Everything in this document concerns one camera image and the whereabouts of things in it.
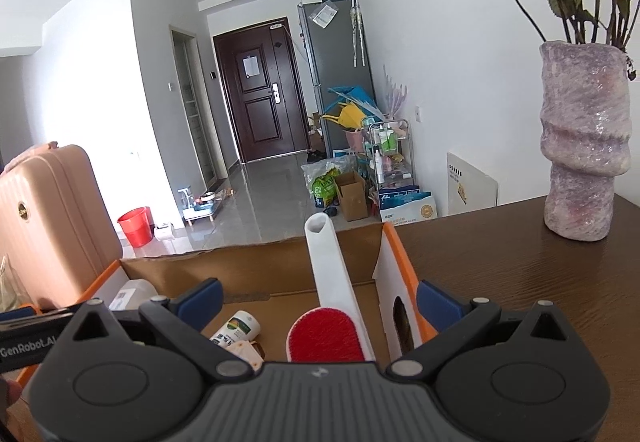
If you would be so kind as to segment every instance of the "plastic bag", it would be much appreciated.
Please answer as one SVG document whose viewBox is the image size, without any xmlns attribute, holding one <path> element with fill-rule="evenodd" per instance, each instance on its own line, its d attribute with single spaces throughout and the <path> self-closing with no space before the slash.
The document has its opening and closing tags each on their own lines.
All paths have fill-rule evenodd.
<svg viewBox="0 0 640 442">
<path fill-rule="evenodd" d="M 20 278 L 9 264 L 9 257 L 3 255 L 0 263 L 0 313 L 15 310 L 30 301 Z"/>
<path fill-rule="evenodd" d="M 322 28 L 327 28 L 335 15 L 338 14 L 338 7 L 333 2 L 324 2 L 309 15 L 309 19 Z"/>
<path fill-rule="evenodd" d="M 311 197 L 316 201 L 316 206 L 327 207 L 331 205 L 338 192 L 335 189 L 334 179 L 343 173 L 355 170 L 353 155 L 338 158 L 328 158 L 302 166 L 305 174 L 306 188 Z"/>
</svg>

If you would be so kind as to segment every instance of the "pink suitcase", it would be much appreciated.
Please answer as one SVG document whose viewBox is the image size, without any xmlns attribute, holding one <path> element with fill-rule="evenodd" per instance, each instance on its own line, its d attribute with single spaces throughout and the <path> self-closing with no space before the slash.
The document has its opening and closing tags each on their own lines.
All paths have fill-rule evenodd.
<svg viewBox="0 0 640 442">
<path fill-rule="evenodd" d="M 2 254 L 42 309 L 75 303 L 122 257 L 82 148 L 49 150 L 0 177 Z"/>
</svg>

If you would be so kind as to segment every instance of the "pink vase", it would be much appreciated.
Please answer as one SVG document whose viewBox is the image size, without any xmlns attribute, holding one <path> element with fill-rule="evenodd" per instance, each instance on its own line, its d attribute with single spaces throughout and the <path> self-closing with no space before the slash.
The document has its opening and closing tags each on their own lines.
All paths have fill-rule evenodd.
<svg viewBox="0 0 640 442">
<path fill-rule="evenodd" d="M 603 44 L 540 47 L 545 89 L 541 150 L 552 162 L 546 226 L 596 242 L 609 234 L 614 178 L 631 166 L 626 54 Z"/>
</svg>

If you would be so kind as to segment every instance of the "dark brown door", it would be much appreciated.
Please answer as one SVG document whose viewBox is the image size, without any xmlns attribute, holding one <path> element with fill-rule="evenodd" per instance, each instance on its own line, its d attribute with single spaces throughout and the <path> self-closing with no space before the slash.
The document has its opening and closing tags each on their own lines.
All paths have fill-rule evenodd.
<svg viewBox="0 0 640 442">
<path fill-rule="evenodd" d="M 243 162 L 308 149 L 292 43 L 279 23 L 214 38 Z"/>
</svg>

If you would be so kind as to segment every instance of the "tiled floor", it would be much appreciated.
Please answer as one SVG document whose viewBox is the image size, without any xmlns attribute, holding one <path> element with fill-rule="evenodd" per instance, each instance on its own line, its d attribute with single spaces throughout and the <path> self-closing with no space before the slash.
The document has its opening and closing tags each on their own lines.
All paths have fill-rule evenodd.
<svg viewBox="0 0 640 442">
<path fill-rule="evenodd" d="M 187 226 L 176 231 L 174 240 L 154 239 L 137 249 L 124 240 L 124 258 L 180 254 L 302 236 L 306 220 L 318 212 L 306 189 L 300 168 L 303 164 L 306 164 L 306 153 L 246 164 L 229 179 L 234 196 L 224 202 L 213 223 L 206 218 L 197 220 L 192 228 Z M 380 221 L 371 216 L 347 222 L 339 209 L 334 218 L 337 231 Z"/>
</svg>

